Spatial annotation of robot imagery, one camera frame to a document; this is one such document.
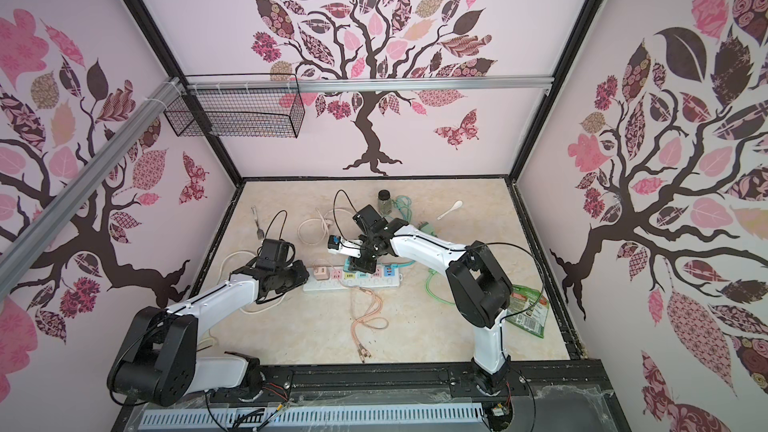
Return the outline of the light green charger plug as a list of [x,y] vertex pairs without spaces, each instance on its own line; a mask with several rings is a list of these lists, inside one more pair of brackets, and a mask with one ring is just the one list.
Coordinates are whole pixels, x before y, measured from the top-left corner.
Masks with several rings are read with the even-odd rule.
[[432,224],[429,222],[421,222],[418,225],[418,229],[426,234],[429,234],[431,236],[437,236],[436,230]]

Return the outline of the pink charger plug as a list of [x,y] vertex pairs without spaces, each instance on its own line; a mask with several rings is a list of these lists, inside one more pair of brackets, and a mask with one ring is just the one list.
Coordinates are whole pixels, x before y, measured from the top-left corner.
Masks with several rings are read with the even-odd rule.
[[324,282],[332,279],[332,273],[331,267],[319,266],[314,269],[313,276],[318,282]]

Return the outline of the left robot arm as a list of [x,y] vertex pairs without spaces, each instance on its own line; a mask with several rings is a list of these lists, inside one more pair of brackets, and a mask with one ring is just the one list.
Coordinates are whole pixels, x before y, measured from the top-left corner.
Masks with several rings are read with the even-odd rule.
[[162,407],[218,389],[257,396],[265,382],[257,358],[236,352],[200,357],[198,346],[212,327],[239,309],[265,303],[271,293],[279,299],[308,278],[292,243],[266,239],[255,258],[215,287],[165,309],[140,310],[108,373],[110,396]]

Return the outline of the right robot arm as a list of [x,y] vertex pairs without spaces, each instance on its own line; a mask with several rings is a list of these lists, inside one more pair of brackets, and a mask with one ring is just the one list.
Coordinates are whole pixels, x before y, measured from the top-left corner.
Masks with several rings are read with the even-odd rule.
[[407,221],[387,220],[368,205],[353,215],[361,230],[350,240],[328,239],[328,251],[349,258],[350,269],[372,274],[380,257],[391,255],[419,263],[446,277],[460,315],[475,328],[473,362],[488,376],[508,362],[503,350],[502,321],[513,285],[488,245],[448,242]]

